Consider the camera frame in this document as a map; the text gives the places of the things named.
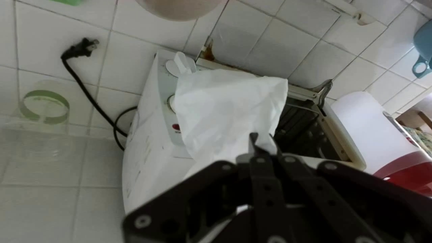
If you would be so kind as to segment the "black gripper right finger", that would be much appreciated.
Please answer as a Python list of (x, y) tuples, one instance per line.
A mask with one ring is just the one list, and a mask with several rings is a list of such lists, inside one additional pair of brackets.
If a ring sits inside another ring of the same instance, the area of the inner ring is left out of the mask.
[(278, 144), (272, 135), (268, 135), (268, 151), (270, 155), (278, 155), (281, 152)]

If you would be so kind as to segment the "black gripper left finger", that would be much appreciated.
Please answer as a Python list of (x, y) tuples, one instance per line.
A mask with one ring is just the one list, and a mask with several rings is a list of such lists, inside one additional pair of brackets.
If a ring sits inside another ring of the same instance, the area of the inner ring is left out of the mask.
[(258, 140), (258, 132), (251, 132), (249, 136), (249, 151), (253, 155), (258, 153), (257, 140)]

